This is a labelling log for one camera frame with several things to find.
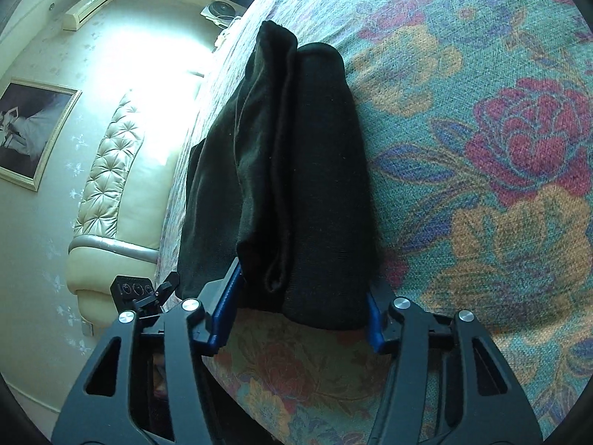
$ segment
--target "white appliance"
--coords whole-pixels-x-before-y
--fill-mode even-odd
[[[91,16],[113,0],[80,0],[64,15],[62,28],[76,31],[84,25]]]
[[[202,10],[200,15],[212,21],[216,26],[228,28],[235,18],[236,11],[235,8],[224,1],[213,1]]]

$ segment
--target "gold picture frame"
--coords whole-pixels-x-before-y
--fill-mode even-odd
[[[13,78],[0,93],[0,178],[37,191],[82,91]]]

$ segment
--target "white air conditioner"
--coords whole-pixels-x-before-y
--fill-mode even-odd
[[[64,15],[62,28],[76,31],[84,25],[91,16],[113,0],[80,0]]]

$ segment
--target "yellow flower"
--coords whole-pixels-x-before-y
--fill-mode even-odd
[[[403,117],[432,106],[427,85],[434,77],[449,77],[462,66],[455,47],[440,48],[426,25],[402,26],[380,44],[354,57],[358,73],[352,92],[358,101]]]
[[[249,381],[249,392],[245,397],[247,412],[263,428],[268,430],[282,443],[287,443],[290,436],[288,424],[291,416],[278,395],[266,390],[253,378]]]
[[[491,333],[518,335],[532,346],[569,332],[574,318],[591,312],[584,286],[591,272],[589,220],[587,201],[556,185],[506,212],[456,211],[457,263],[437,276],[423,302],[444,314],[470,309]]]

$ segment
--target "mattress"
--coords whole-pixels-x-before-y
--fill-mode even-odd
[[[190,148],[239,84],[263,20],[343,56],[384,254],[400,295],[475,312],[544,436],[593,374],[593,35],[571,0],[256,0],[214,54],[171,190],[175,269]],[[205,363],[285,444],[367,441],[389,358],[364,332],[240,310]],[[423,437],[434,429],[435,397]]]

